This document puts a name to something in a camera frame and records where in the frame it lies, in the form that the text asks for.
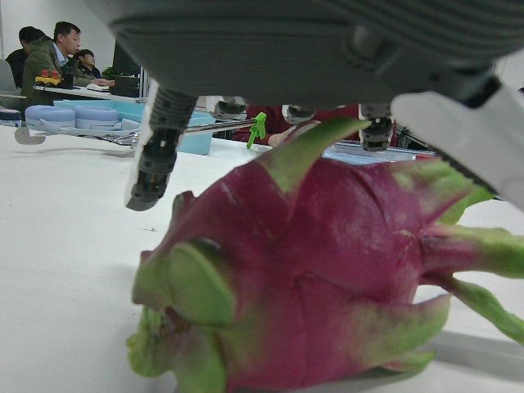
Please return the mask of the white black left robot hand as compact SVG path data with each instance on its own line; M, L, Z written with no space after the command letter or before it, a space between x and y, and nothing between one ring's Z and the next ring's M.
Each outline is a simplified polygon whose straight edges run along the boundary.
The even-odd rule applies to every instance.
M153 78L127 191L162 197L199 97L217 117L281 106L291 123L357 104L380 151L406 126L463 174L523 204L523 96L493 67L523 47L520 1L92 1Z

